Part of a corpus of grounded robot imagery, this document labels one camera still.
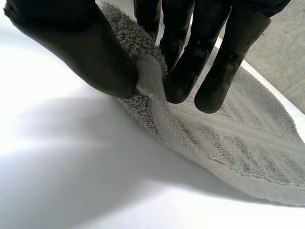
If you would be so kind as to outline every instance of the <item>terry cloth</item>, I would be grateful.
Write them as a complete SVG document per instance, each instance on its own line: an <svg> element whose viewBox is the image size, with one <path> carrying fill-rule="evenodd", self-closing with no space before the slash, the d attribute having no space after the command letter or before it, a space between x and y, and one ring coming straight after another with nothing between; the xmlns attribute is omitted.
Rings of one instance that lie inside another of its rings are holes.
<svg viewBox="0 0 305 229"><path fill-rule="evenodd" d="M123 48L136 55L138 94L123 106L149 133L223 182L255 198L305 206L305 145L281 103L240 68L221 110L165 99L166 65L145 31L118 8L98 2Z"/></svg>

